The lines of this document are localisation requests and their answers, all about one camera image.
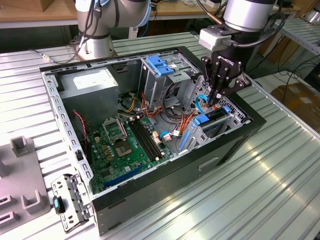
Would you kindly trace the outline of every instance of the aluminum table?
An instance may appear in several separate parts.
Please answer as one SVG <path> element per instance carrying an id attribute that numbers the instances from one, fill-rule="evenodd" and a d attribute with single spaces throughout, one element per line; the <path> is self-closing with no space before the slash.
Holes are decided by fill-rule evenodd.
<path id="1" fill-rule="evenodd" d="M 113 44 L 119 55 L 174 46 L 208 54 L 190 33 Z M 74 52 L 41 51 L 57 61 Z M 52 199 L 51 182 L 72 166 L 38 69 L 49 64 L 32 51 L 0 54 L 0 144 L 33 138 Z M 92 218 L 66 235 L 52 208 L 0 239 L 312 239 L 320 230 L 319 134 L 258 85 L 239 95 L 267 123 L 226 164 L 101 237 Z"/>
<path id="2" fill-rule="evenodd" d="M 274 27 L 278 27 L 279 24 L 278 20 Z M 280 34 L 287 36 L 314 55 L 320 54 L 320 26 L 314 26 L 301 18 L 288 19 L 280 30 Z"/>

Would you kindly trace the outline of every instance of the red cable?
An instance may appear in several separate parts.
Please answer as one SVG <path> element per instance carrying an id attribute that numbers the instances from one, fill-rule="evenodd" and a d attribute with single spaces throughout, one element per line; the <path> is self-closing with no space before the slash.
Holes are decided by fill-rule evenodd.
<path id="1" fill-rule="evenodd" d="M 77 113 L 75 110 L 73 110 L 73 113 L 78 116 L 78 118 L 80 119 L 80 121 L 81 121 L 81 123 L 82 123 L 83 132 L 84 132 L 85 152 L 87 152 L 87 132 L 86 132 L 85 121 L 84 121 L 84 119 L 80 116 L 80 114 Z"/>

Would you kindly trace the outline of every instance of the ram slot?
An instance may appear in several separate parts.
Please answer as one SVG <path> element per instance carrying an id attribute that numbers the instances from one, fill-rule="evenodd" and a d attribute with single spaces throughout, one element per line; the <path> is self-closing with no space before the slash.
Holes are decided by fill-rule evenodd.
<path id="1" fill-rule="evenodd" d="M 141 125 L 141 123 L 139 121 L 132 121 L 129 125 L 150 160 L 153 162 L 157 160 L 157 158 L 160 159 L 162 157 L 161 152 L 153 140 L 149 137 L 148 132 Z"/>

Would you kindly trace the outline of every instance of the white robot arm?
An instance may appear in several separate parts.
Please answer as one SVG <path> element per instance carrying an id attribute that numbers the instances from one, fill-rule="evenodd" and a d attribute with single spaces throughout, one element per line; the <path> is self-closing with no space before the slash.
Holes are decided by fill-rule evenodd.
<path id="1" fill-rule="evenodd" d="M 114 55 L 109 29 L 145 25 L 151 13 L 151 1 L 76 0 L 75 8 L 82 33 L 78 55 L 90 60 Z"/>

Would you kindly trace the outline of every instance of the blue cable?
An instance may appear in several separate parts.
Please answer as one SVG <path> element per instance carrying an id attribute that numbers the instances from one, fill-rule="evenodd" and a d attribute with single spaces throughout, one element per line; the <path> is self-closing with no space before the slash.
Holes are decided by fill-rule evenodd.
<path id="1" fill-rule="evenodd" d="M 149 27 L 149 21 L 146 22 L 146 28 L 144 30 L 144 33 L 142 33 L 142 35 L 140 36 L 140 38 L 142 38 L 146 34 L 148 27 Z"/>
<path id="2" fill-rule="evenodd" d="M 162 139 L 162 137 L 168 133 L 169 133 L 168 131 L 164 131 L 163 133 L 160 134 L 160 138 Z"/>
<path id="3" fill-rule="evenodd" d="M 201 98 L 201 99 L 203 99 L 203 100 L 205 100 L 207 102 L 208 101 L 208 97 L 203 95 L 203 94 L 201 94 L 201 95 L 199 95 L 199 96 L 197 96 L 195 98 L 195 106 L 199 110 L 199 112 L 203 114 L 204 111 L 202 111 L 201 106 L 199 105 L 199 102 L 198 102 L 199 98 Z"/>

